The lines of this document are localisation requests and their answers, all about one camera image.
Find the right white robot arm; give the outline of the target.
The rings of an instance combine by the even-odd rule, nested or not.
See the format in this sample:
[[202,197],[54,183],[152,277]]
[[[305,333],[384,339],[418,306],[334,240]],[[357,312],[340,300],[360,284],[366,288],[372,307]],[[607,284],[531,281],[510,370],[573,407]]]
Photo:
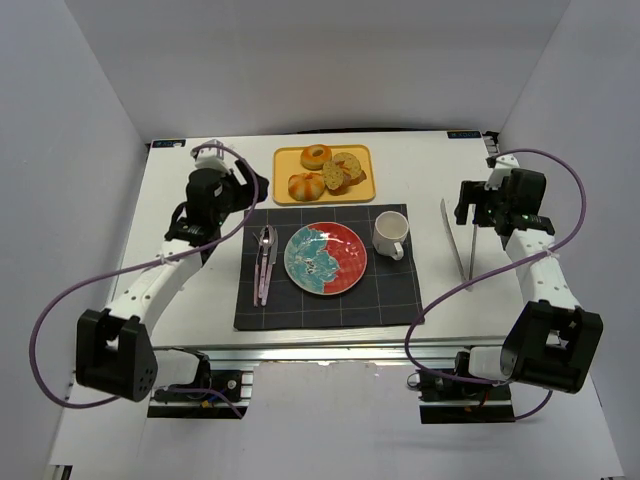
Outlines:
[[500,168],[487,181],[464,181],[454,211],[495,230],[516,276],[524,308],[500,347],[474,347],[471,376],[516,381],[566,393],[585,381],[603,331],[601,317],[584,310],[551,252],[555,230],[539,214],[546,178],[520,168]]

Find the metal serving tongs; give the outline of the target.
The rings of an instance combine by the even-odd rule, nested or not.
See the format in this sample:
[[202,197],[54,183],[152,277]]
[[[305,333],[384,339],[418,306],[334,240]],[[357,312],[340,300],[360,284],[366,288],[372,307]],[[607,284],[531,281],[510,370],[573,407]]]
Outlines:
[[454,262],[458,269],[461,282],[467,283],[471,281],[474,277],[478,227],[476,225],[473,226],[472,234],[471,234],[471,245],[469,250],[469,259],[466,262],[463,262],[462,256],[460,254],[460,250],[456,243],[456,237],[451,227],[451,222],[449,220],[449,215],[447,210],[447,203],[444,198],[440,200],[439,208],[440,208],[445,235],[449,243]]

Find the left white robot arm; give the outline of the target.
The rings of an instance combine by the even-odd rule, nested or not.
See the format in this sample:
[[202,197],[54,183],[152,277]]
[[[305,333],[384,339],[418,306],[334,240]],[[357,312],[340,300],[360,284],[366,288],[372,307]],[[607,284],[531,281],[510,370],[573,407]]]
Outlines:
[[197,384],[204,357],[181,349],[155,350],[151,333],[183,285],[207,262],[227,217],[264,201],[269,182],[237,161],[235,171],[205,166],[188,178],[186,199],[174,210],[157,263],[100,311],[77,322],[76,380],[134,402],[160,387]]

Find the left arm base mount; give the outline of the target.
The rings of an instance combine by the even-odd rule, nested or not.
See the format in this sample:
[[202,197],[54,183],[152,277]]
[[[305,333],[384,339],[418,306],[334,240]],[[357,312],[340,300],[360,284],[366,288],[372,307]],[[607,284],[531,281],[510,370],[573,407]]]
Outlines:
[[161,387],[152,394],[148,418],[240,420],[246,414],[252,373],[237,367],[215,366],[204,354],[199,354],[198,358],[192,382]]

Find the striped round bun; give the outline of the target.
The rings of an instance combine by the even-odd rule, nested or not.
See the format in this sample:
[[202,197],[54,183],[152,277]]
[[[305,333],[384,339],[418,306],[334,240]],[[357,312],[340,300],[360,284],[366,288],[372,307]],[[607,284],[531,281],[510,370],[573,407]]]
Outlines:
[[295,174],[288,180],[289,196],[296,201],[315,201],[321,197],[324,191],[324,178],[318,173]]

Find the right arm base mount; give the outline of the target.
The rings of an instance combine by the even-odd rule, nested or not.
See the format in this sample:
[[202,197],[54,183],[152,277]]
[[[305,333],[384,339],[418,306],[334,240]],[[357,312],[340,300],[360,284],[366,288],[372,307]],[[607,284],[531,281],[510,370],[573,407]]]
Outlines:
[[[418,346],[412,355],[426,367],[467,377],[470,350],[462,346]],[[465,425],[512,423],[514,410],[508,386],[489,386],[437,377],[419,368],[406,380],[418,395],[423,425]]]

